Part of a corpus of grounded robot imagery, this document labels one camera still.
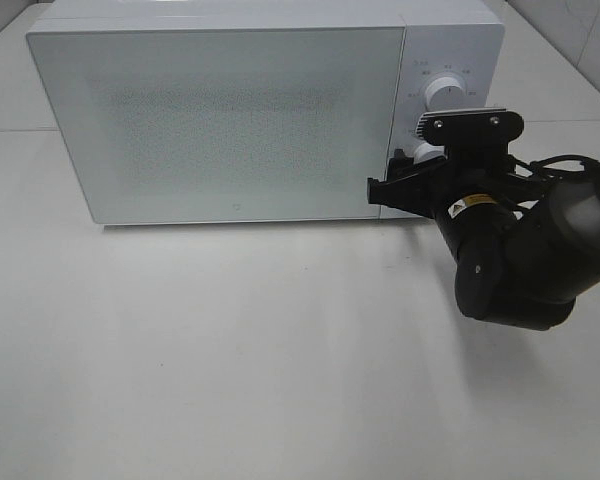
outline table surface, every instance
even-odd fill
[[[0,480],[600,479],[600,285],[531,332],[454,271],[417,219],[103,229],[57,131],[0,132]]]

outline yellow label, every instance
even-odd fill
[[[449,216],[456,218],[467,208],[473,207],[474,205],[480,205],[483,203],[498,203],[490,195],[486,193],[475,193],[473,195],[467,195],[460,200],[453,202],[453,205],[449,207]]]

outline microwave control panel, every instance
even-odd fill
[[[499,24],[407,26],[389,158],[398,148],[416,162],[439,154],[416,137],[423,113],[485,105],[503,35]]]

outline microwave door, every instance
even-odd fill
[[[377,218],[404,28],[29,37],[94,221]]]

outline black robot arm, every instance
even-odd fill
[[[504,109],[425,114],[418,134],[445,155],[394,162],[387,181],[368,179],[368,199],[436,221],[458,265],[464,315],[546,330],[600,281],[600,163],[575,155],[523,163],[507,153],[523,128]],[[563,161],[583,169],[550,166]]]

